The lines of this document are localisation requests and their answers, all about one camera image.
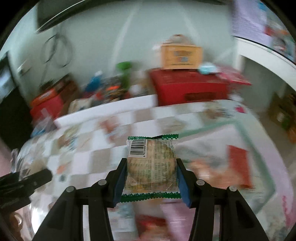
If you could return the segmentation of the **wall television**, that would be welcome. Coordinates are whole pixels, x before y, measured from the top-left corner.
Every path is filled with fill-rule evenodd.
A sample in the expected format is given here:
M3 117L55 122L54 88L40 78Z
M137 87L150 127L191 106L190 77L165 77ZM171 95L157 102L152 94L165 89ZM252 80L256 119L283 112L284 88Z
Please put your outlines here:
M36 33L82 14L115 15L133 3L135 1L39 1L36 4Z

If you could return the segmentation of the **floral checkered tablecloth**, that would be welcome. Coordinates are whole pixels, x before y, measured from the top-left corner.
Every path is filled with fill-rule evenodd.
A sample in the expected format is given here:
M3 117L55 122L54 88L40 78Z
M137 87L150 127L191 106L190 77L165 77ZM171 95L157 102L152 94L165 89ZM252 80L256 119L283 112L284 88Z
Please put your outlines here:
M129 136L154 137L237 121L264 159L275 192L255 213L270 240L284 240L295 224L295 193L284 162L257 116L231 100L193 102L96 117L88 110L66 116L59 129L28 140L20 150L24 176L44 168L53 178L22 209L24 240L31 240L66 187L84 188L106 177L127 156Z

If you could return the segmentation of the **red gift box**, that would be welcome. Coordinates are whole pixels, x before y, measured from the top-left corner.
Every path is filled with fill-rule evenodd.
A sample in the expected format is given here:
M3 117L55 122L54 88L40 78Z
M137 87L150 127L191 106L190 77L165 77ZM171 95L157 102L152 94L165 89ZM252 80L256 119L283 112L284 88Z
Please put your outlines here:
M227 99L229 83L214 74L203 75L193 70L149 70L158 105Z

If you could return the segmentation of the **teal rimmed white tray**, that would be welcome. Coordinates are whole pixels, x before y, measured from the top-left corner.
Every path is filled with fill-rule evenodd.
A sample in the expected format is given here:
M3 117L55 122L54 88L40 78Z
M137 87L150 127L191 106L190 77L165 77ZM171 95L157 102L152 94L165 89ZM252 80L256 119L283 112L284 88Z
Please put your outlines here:
M275 192L264 159L237 121L223 121L182 133L176 155L188 170L213 187L238 188L254 213Z

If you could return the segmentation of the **light blue tissue pack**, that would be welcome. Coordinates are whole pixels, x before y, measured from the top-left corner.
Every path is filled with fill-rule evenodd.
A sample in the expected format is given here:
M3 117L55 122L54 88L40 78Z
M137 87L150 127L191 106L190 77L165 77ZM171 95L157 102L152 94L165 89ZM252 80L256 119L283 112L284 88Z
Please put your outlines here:
M208 75L218 73L219 69L211 62L203 62L199 65L198 71L203 75Z

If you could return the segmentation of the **wall power socket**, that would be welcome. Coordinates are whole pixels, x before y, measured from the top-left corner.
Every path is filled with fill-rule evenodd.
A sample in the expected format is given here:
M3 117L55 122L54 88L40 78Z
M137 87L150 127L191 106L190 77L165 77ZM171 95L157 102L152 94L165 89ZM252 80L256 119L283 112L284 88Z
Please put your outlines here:
M17 69L18 74L23 76L32 68L31 62L29 59L26 59Z

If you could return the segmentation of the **green edged round cake packet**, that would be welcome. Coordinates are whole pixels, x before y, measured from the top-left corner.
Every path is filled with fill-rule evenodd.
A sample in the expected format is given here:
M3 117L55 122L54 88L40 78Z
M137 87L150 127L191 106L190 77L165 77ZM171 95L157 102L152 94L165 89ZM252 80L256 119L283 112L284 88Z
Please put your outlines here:
M121 203L180 199L175 154L178 139L178 134L128 137L127 175Z

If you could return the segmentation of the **black refrigerator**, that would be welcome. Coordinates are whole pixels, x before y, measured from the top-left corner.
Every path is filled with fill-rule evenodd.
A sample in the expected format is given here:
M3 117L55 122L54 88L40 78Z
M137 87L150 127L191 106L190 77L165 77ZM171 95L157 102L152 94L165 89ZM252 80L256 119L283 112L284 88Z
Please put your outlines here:
M30 108L20 92L6 52L1 58L1 140L11 150L21 149L32 131Z

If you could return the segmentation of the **purple wall calendar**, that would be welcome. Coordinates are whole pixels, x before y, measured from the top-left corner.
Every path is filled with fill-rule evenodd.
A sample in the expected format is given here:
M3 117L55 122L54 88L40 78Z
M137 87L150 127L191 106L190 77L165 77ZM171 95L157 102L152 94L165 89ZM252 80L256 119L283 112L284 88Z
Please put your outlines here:
M262 1L233 1L231 4L232 35L269 46L271 36L265 33L267 10L267 6Z

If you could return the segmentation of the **red patterned snack packet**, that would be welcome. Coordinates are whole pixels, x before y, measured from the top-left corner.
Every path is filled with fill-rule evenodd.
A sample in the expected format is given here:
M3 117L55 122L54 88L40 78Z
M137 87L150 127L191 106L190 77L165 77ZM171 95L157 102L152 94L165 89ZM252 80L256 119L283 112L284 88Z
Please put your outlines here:
M236 146L228 146L230 168L239 177L239 186L245 189L252 188L248 151Z

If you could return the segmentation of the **yellow cake packet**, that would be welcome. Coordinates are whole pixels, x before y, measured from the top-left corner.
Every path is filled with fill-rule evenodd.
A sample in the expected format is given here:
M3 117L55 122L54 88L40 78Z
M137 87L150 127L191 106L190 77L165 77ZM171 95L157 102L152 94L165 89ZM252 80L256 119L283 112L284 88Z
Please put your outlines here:
M198 179L209 183L213 187L227 188L231 185L231 177L228 169L215 170L202 159L196 159L189 164L190 169Z

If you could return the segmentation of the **green dumbbell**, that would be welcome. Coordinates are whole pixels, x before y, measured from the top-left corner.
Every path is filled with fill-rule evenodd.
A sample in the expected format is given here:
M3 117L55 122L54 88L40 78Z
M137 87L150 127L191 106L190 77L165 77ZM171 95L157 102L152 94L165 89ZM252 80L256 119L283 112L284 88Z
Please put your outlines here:
M117 63L116 68L121 72L121 87L128 90L130 87L130 70L132 68L132 63L130 61Z

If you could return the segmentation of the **red paper bag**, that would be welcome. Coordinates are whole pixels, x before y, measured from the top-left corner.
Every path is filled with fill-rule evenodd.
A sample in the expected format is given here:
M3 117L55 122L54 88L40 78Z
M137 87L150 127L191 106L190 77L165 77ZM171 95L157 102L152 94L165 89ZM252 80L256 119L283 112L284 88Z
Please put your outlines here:
M54 120L60 116L63 107L64 102L59 95L45 99L36 98L31 102L30 115L33 120L37 120L46 113Z

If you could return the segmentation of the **red bow-shaped snack packet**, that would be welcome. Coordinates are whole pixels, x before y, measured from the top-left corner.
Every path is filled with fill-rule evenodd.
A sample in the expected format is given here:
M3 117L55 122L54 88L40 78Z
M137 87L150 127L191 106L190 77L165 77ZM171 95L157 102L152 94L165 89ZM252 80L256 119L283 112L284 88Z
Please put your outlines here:
M141 214L135 220L138 240L165 240L170 237L166 220L163 218Z

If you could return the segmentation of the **white shelf frame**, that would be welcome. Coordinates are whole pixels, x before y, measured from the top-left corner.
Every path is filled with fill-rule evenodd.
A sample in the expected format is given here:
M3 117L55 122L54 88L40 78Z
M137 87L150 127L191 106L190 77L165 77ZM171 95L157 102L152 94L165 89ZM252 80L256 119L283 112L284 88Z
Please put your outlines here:
M263 45L234 38L233 67L240 71L252 86L241 90L244 105L255 113L269 108L273 94L285 95L295 90L295 64Z

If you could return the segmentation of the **blue plastic bottle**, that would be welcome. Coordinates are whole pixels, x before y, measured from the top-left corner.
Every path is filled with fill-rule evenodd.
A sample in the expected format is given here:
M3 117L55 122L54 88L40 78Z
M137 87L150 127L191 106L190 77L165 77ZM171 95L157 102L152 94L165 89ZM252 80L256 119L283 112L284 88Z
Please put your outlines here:
M86 85L84 91L85 92L94 92L97 90L101 85L101 78L103 72L101 70L95 72L94 76L91 78L89 83Z

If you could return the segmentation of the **orange cardboard box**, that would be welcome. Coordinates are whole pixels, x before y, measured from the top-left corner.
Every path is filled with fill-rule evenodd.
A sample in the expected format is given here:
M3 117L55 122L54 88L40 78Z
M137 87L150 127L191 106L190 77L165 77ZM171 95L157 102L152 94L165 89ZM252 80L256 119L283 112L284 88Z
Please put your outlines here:
M39 96L37 96L36 98L34 98L31 102L30 102L30 106L33 108L35 106L38 106L39 104L48 101L49 99L52 99L53 97L57 96L58 92L54 89L51 88L47 91L45 91L43 94L40 94Z

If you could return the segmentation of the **pink snack packet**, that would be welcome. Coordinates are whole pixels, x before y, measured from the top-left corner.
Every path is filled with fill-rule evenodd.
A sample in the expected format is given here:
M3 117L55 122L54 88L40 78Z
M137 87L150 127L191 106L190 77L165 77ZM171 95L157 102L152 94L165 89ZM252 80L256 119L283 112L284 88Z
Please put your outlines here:
M165 202L160 207L173 239L188 241L196 209L189 209L181 201Z

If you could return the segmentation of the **clear tissue box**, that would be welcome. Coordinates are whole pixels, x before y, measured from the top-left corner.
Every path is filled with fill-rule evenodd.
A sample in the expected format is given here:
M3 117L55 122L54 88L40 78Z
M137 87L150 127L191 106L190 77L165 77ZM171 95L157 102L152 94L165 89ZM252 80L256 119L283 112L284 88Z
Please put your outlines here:
M41 110L40 115L37 118L33 119L33 127L31 138L51 132L57 128L53 117L45 108Z

